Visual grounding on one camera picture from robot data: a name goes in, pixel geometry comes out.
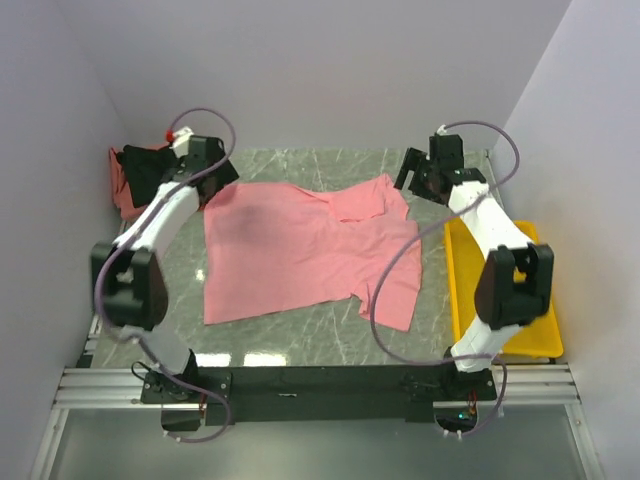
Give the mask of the yellow plastic tray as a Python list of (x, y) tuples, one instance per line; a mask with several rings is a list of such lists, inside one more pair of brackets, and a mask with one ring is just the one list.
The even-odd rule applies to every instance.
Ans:
[(510, 263), (503, 254), (485, 260), (459, 219), (445, 225), (444, 245), (455, 341), (469, 331), (479, 306), (501, 326), (508, 320), (524, 324), (501, 347), (502, 353), (532, 358), (564, 354), (551, 300), (553, 261), (548, 246), (537, 244), (514, 253)]

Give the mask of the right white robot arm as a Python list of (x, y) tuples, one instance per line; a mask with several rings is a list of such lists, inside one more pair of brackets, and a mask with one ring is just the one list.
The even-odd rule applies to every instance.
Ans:
[(475, 316), (445, 355), (452, 361), (438, 377), (442, 393), (460, 399), (513, 336), (549, 311), (554, 253), (525, 235), (484, 175), (465, 166), (459, 135), (434, 134), (427, 152), (407, 149), (394, 187), (403, 188), (408, 175), (412, 194), (460, 214), (484, 260), (474, 291)]

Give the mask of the black folded t shirt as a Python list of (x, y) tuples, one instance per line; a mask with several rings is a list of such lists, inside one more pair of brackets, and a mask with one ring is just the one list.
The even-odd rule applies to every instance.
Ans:
[(169, 145), (148, 149), (125, 145), (116, 155), (129, 185), (133, 206), (148, 205), (155, 197), (167, 172), (176, 167), (178, 159)]

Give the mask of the aluminium frame rail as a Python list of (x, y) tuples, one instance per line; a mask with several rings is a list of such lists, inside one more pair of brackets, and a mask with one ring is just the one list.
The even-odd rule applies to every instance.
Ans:
[[(576, 405), (581, 398), (568, 365), (510, 364), (492, 368), (493, 384), (506, 386), (505, 406)], [(144, 404), (143, 384), (125, 369), (66, 369), (54, 397), (55, 409), (160, 409)]]

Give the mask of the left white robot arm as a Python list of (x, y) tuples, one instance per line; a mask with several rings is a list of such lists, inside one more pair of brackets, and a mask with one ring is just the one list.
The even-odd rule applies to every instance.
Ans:
[(176, 401), (200, 388), (195, 354), (161, 324), (169, 305), (161, 259), (186, 221), (239, 178), (222, 139), (188, 128), (169, 134), (160, 150), (170, 160), (154, 196), (124, 233), (90, 253), (94, 311), (118, 343), (135, 343), (164, 377)]

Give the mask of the pink t shirt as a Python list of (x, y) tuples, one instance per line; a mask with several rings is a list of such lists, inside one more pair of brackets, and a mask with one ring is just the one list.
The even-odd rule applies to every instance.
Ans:
[(387, 174), (344, 190), (232, 184), (204, 209), (204, 322), (216, 325), (352, 296), (362, 318), (406, 332), (422, 280), (409, 206)]

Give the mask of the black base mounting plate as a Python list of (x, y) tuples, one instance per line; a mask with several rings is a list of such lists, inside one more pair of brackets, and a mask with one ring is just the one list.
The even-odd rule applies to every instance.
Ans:
[(140, 400), (164, 407), (170, 431), (233, 422), (403, 419), (431, 423), (437, 402), (491, 401), (490, 371), (456, 372), (452, 365), (201, 367), (208, 399), (150, 371)]

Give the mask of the salmon folded t shirt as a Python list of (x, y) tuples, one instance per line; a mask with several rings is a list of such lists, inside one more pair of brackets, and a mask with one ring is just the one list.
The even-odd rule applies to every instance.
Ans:
[(114, 148), (109, 150), (111, 198), (113, 204), (119, 210), (121, 218), (125, 221), (133, 221), (144, 212), (151, 202), (139, 208), (133, 206), (129, 185), (116, 157), (122, 149), (123, 147), (120, 150)]

